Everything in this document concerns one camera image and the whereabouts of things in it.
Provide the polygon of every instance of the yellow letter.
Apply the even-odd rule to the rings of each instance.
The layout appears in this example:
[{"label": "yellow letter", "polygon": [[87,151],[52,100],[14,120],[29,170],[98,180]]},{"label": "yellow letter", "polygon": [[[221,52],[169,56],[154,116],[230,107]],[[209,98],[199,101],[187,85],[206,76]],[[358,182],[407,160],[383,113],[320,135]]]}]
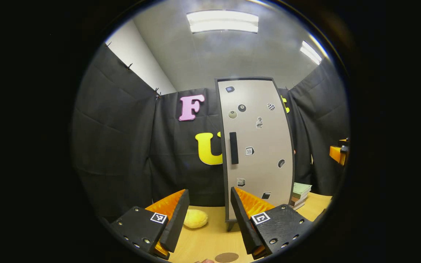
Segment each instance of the yellow letter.
[{"label": "yellow letter", "polygon": [[289,113],[290,109],[287,108],[287,106],[285,106],[285,103],[287,102],[287,99],[284,99],[284,97],[282,97],[282,95],[280,95],[280,97],[282,98],[282,101],[284,102],[285,111],[287,111],[287,113]]},{"label": "yellow letter", "polygon": [[212,155],[211,152],[211,139],[214,137],[212,133],[198,133],[196,134],[197,140],[197,152],[199,153],[200,160],[209,165],[222,164],[224,162],[222,154]]}]

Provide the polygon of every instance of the black curtain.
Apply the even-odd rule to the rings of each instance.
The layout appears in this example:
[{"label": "black curtain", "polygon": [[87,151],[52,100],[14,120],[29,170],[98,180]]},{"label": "black curtain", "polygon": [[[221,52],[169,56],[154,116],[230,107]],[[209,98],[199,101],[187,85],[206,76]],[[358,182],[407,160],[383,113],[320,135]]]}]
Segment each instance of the black curtain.
[{"label": "black curtain", "polygon": [[117,218],[152,203],[147,156],[155,102],[149,85],[99,48],[77,94],[72,162],[100,216]]},{"label": "black curtain", "polygon": [[287,115],[297,152],[295,181],[312,184],[313,193],[334,195],[342,167],[329,156],[329,147],[350,135],[342,80],[332,64],[323,62],[291,90],[279,91],[290,108]]},{"label": "black curtain", "polygon": [[[204,95],[196,118],[179,121],[181,97]],[[198,133],[212,133],[213,155],[222,153],[220,109],[215,88],[201,88],[163,95],[157,100],[152,130],[150,168],[152,196],[157,201],[183,188],[189,190],[190,205],[224,206],[223,165],[207,165],[198,155]]]}]

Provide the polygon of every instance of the green book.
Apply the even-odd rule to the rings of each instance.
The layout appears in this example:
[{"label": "green book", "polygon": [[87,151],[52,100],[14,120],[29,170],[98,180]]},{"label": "green book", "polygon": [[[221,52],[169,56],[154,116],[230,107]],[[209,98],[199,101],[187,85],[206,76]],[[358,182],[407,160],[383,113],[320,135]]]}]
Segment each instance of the green book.
[{"label": "green book", "polygon": [[293,183],[293,197],[300,198],[306,195],[309,191],[311,191],[311,185],[303,183]]}]

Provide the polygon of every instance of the black door handle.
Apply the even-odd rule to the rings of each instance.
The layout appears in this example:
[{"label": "black door handle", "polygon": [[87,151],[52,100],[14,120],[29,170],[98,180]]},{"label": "black door handle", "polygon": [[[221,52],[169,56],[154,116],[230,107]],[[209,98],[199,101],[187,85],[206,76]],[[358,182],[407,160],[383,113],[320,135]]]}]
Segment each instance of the black door handle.
[{"label": "black door handle", "polygon": [[230,153],[232,155],[232,164],[238,164],[238,144],[237,133],[230,133]]}]

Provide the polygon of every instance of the ceiling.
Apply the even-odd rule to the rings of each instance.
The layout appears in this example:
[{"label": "ceiling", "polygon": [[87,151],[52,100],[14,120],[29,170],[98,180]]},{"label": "ceiling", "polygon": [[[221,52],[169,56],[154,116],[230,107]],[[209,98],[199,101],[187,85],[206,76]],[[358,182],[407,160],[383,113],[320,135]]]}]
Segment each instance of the ceiling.
[{"label": "ceiling", "polygon": [[[209,9],[258,15],[259,31],[192,34],[186,13]],[[215,88],[214,78],[230,76],[273,77],[292,88],[317,66],[300,52],[302,41],[322,56],[295,18],[246,0],[165,0],[133,20],[177,91]]]}]

